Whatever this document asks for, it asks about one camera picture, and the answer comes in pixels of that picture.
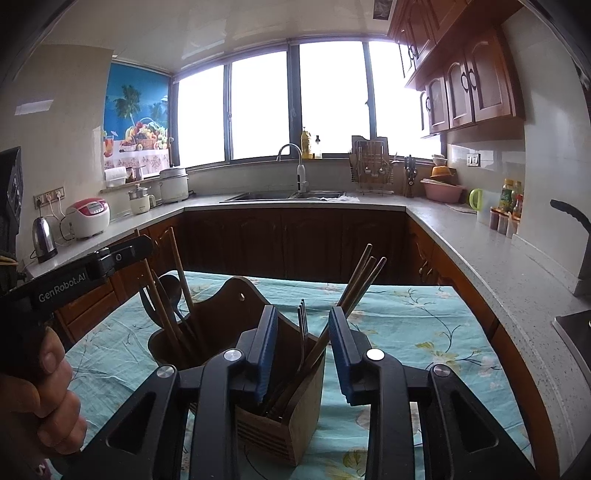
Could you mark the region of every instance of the hand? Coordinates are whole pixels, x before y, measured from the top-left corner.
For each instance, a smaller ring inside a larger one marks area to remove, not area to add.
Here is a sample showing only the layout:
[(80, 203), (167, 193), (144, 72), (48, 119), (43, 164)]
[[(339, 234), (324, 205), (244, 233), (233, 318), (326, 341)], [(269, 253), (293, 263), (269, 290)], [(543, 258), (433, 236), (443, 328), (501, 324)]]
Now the hand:
[(0, 411), (34, 413), (43, 419), (37, 436), (62, 455), (82, 447), (86, 420), (80, 416), (80, 399), (68, 390), (72, 367), (64, 347), (50, 328), (41, 344), (39, 363), (47, 376), (38, 384), (0, 374)]

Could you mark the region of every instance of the wall mural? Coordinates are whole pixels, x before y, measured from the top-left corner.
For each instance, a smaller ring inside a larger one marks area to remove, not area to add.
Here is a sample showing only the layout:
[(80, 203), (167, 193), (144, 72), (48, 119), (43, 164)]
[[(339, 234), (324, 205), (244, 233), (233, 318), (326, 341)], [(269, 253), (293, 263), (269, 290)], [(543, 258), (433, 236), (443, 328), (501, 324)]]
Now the wall mural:
[(144, 167), (158, 173), (168, 161), (166, 75), (112, 63), (105, 97), (105, 169)]

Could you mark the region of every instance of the speckled countertop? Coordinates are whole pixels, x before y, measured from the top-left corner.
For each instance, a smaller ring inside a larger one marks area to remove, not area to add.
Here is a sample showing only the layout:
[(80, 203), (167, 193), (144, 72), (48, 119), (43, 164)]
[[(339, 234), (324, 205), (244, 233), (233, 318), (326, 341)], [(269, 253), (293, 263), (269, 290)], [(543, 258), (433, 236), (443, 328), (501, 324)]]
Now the speckled countertop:
[(591, 309), (591, 299), (573, 297), (554, 277), (507, 237), (477, 223), (475, 215), (426, 199), (357, 196), (359, 202), (273, 200), (220, 203), (231, 195), (189, 198), (148, 213), (126, 215), (104, 233), (72, 242), (51, 260), (27, 268), (36, 277), (183, 210), (254, 207), (323, 207), (406, 210), (464, 272), (496, 314), (523, 357), (548, 411), (561, 471), (570, 464), (591, 432), (591, 391), (573, 356), (551, 325), (558, 315)]

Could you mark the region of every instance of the blue tablecloth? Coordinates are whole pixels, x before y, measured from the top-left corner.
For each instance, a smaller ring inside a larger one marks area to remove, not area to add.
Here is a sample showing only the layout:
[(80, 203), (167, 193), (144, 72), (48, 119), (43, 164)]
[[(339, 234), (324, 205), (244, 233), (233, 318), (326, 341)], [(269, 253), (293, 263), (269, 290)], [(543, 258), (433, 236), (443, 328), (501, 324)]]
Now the blue tablecloth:
[[(204, 300), (227, 275), (187, 273), (193, 297)], [(259, 291), (297, 324), (297, 306), (306, 300), (310, 332), (318, 335), (343, 285), (250, 278)], [(184, 302), (181, 310), (186, 311)], [(484, 403), (530, 458), (530, 444), (509, 382), (472, 312), (451, 287), (372, 286), (349, 316), (352, 328), (403, 364), (428, 368), (447, 364)], [(109, 315), (67, 354), (74, 368), (73, 389), (89, 422), (86, 443), (157, 367), (148, 338), (158, 327), (144, 312), (139, 295)], [(424, 477), (420, 424), (411, 405), (417, 478)], [(189, 431), (186, 451), (190, 449)], [(369, 407), (350, 407), (340, 393), (335, 363), (327, 349), (318, 427), (297, 468), (269, 462), (255, 451), (241, 452), (244, 479), (346, 480), (363, 478)], [(183, 466), (187, 468), (188, 454)]]

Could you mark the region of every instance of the white rice cooker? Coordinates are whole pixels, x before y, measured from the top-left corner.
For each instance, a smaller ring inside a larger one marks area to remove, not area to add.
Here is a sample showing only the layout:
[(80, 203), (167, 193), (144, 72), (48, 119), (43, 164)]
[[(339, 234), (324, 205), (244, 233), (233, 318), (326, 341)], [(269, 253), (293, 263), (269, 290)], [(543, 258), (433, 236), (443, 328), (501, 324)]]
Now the white rice cooker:
[(66, 222), (74, 238), (97, 235), (109, 226), (109, 204), (102, 198), (80, 200), (66, 210)]
[(189, 176), (182, 167), (160, 171), (160, 195), (164, 203), (180, 202), (189, 198)]

